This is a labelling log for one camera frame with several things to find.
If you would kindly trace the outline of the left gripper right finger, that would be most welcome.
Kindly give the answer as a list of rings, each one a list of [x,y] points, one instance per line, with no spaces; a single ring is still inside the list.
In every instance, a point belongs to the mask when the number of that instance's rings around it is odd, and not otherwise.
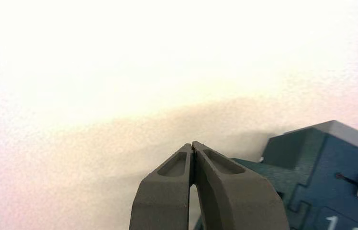
[[[260,174],[194,141],[194,183],[205,230],[288,230],[282,199]]]

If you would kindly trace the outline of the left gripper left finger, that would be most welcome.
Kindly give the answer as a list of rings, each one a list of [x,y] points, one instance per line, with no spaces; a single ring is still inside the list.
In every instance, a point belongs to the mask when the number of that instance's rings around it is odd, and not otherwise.
[[[190,143],[154,169],[140,183],[130,217],[131,230],[186,230],[194,151]]]

